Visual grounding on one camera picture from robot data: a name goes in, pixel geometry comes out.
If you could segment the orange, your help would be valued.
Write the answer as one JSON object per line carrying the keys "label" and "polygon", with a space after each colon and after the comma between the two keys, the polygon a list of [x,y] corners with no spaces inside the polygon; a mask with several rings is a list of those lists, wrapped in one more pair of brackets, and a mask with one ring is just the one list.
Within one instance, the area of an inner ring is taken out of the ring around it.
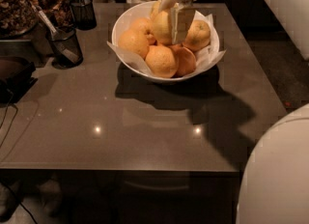
{"label": "orange", "polygon": [[187,32],[183,46],[196,52],[210,44],[211,29],[204,20],[193,20]]}
{"label": "orange", "polygon": [[138,30],[127,29],[118,39],[118,46],[122,49],[136,53],[143,59],[146,58],[149,52],[149,42],[146,36]]}
{"label": "orange", "polygon": [[132,29],[141,31],[146,36],[149,45],[155,44],[155,36],[153,33],[152,21],[149,18],[139,17],[130,24],[130,27]]}
{"label": "orange", "polygon": [[172,25],[169,10],[161,11],[154,18],[153,34],[161,44],[169,45],[172,43]]}
{"label": "orange", "polygon": [[171,48],[151,45],[145,62],[152,73],[158,77],[171,78],[179,68],[179,60]]}
{"label": "orange", "polygon": [[161,1],[160,1],[160,0],[157,0],[157,1],[155,1],[154,4],[152,5],[152,9],[151,9],[151,13],[150,13],[150,19],[151,19],[151,20],[154,20],[155,17],[157,16],[160,3],[161,3]]}
{"label": "orange", "polygon": [[176,77],[186,76],[196,70],[196,57],[190,49],[179,44],[171,45],[170,48],[179,61]]}

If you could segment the far black mesh cup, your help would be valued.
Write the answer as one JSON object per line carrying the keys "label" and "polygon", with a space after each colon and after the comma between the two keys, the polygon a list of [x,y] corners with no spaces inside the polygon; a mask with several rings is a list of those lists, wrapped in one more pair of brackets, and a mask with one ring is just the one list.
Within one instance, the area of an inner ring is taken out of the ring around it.
{"label": "far black mesh cup", "polygon": [[93,0],[74,0],[70,3],[75,27],[91,30],[97,26]]}

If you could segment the black mesh cup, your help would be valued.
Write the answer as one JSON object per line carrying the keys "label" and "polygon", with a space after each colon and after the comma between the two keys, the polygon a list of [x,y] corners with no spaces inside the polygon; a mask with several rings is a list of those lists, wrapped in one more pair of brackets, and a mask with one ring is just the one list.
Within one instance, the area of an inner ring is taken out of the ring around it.
{"label": "black mesh cup", "polygon": [[57,35],[47,32],[49,45],[53,51],[52,65],[57,69],[70,69],[83,62],[83,54],[74,28],[59,29]]}
{"label": "black mesh cup", "polygon": [[74,0],[70,3],[75,27],[91,30],[97,26],[93,0]]}

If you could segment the metal serving tongs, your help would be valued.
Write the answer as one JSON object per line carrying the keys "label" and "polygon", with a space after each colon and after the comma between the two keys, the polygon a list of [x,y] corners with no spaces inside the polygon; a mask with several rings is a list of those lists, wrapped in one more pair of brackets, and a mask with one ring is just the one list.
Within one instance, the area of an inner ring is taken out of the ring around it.
{"label": "metal serving tongs", "polygon": [[0,40],[0,56],[25,58],[33,62],[36,67],[43,67],[49,57],[54,57],[45,35],[47,32],[57,35],[59,28],[39,6],[34,6],[32,3],[31,6],[38,19],[37,24],[23,35]]}

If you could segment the near black mesh cup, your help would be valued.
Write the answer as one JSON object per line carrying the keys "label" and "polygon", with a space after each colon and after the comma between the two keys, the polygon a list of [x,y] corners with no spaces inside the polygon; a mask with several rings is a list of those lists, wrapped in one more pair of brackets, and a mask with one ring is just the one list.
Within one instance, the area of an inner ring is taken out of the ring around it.
{"label": "near black mesh cup", "polygon": [[70,69],[83,62],[83,54],[74,28],[59,29],[57,35],[47,32],[49,45],[53,51],[52,65],[57,69]]}

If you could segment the large glass jar of nuts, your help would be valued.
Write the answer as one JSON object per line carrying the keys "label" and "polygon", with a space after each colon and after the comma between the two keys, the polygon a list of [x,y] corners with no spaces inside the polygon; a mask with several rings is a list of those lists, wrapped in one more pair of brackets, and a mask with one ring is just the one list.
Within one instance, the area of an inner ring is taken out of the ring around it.
{"label": "large glass jar of nuts", "polygon": [[0,0],[1,40],[27,33],[37,22],[37,16],[28,0]]}

